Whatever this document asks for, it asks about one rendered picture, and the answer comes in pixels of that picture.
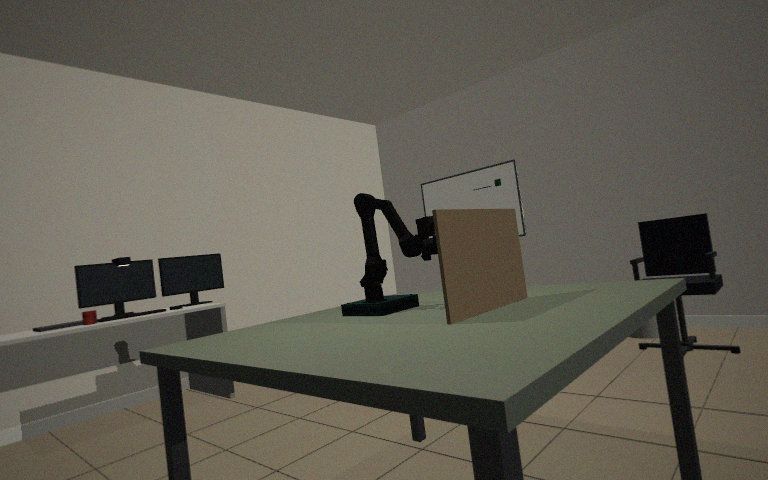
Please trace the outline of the brown flat square board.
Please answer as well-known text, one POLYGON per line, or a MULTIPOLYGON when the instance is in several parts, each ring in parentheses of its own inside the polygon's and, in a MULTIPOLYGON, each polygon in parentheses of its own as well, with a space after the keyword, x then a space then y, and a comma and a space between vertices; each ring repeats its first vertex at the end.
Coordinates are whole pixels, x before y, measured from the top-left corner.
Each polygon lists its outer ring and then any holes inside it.
POLYGON ((515 209, 432 213, 448 325, 528 298, 515 209))

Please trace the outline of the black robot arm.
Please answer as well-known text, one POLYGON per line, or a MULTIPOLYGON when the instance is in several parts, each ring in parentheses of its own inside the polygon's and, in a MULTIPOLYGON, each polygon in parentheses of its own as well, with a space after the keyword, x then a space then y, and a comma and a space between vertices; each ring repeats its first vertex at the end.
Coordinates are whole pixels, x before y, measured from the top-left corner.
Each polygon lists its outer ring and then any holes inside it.
POLYGON ((365 241, 367 259, 365 263, 365 275, 360 281, 365 290, 366 302, 377 303, 385 301, 383 297, 382 283, 387 274, 386 259, 382 260, 379 254, 377 235, 374 223, 375 210, 383 212, 390 226, 398 237, 402 253, 406 257, 416 257, 422 253, 424 261, 431 260, 431 255, 437 254, 436 235, 433 216, 416 219, 418 234, 413 236, 389 200, 376 199, 370 194, 359 193, 354 198, 354 205, 361 218, 365 241), (428 238, 433 236, 433 238, 428 238))

